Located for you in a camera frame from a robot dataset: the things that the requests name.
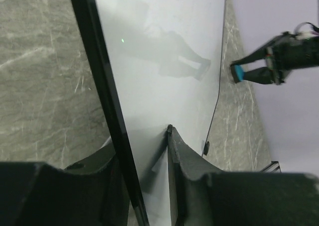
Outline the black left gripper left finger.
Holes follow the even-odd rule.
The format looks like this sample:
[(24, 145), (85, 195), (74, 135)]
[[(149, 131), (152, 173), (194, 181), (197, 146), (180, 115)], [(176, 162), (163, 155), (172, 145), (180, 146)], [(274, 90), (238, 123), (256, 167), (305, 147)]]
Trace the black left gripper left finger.
[(125, 226), (129, 201), (111, 140), (66, 169), (0, 164), (3, 226)]

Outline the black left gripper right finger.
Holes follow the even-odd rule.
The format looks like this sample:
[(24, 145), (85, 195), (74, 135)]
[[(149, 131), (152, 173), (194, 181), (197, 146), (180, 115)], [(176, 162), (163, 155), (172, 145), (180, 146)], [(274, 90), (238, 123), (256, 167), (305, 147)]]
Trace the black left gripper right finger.
[(174, 226), (316, 226), (319, 180), (311, 174), (226, 172), (167, 128)]

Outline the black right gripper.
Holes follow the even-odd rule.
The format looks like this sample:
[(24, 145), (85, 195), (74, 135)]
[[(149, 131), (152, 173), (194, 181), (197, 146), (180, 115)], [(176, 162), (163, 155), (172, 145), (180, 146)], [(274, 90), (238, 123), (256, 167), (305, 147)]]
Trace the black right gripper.
[(319, 37), (299, 39), (291, 34), (278, 35), (251, 54), (232, 61), (230, 66), (244, 65), (261, 59), (266, 60), (267, 67), (247, 71), (243, 79), (258, 84), (280, 85), (292, 70), (319, 65)]

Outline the blue bone-shaped eraser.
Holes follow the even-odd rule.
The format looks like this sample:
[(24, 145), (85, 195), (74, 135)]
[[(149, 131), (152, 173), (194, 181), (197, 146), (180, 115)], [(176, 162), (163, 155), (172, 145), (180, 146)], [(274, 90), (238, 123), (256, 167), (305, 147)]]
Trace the blue bone-shaped eraser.
[(231, 65), (230, 71), (235, 84), (242, 82), (244, 80), (245, 72), (241, 65)]

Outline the white board black frame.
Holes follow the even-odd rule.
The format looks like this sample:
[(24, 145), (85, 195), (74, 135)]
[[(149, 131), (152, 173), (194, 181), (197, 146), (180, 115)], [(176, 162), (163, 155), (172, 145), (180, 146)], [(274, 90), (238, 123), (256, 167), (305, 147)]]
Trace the white board black frame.
[(226, 0), (71, 0), (139, 224), (169, 226), (166, 130), (202, 154)]

